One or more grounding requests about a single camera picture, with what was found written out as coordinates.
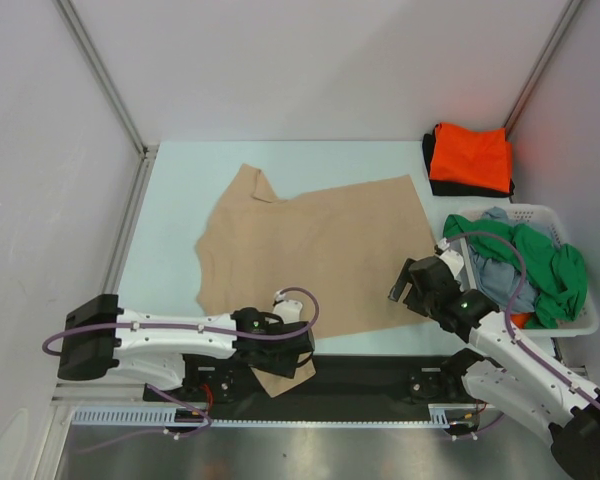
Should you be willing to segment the beige t shirt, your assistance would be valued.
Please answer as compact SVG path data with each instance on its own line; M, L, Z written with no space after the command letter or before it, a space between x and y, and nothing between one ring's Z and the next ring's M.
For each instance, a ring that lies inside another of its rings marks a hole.
M261 170L242 165L195 246L197 302L211 315L264 310L295 286L320 304L317 339L417 325L424 317L388 295L405 260L434 244L408 175L280 199Z

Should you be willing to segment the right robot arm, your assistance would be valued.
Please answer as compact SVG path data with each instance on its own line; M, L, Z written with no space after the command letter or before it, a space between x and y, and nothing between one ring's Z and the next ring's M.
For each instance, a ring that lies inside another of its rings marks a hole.
M549 446L572 479L600 479L600 387L536 346L504 311L456 279L453 251L405 261L389 299L466 343L441 376L453 401L469 396L515 420Z

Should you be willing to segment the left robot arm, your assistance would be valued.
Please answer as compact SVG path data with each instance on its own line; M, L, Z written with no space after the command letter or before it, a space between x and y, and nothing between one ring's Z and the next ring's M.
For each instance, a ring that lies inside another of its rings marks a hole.
M122 308L102 294L71 311L65 328L43 343L59 359L57 376L92 381L118 375L187 400L201 387L196 359L239 363L276 397L316 373L312 321L301 302L279 292L271 312L244 307L203 317L158 316Z

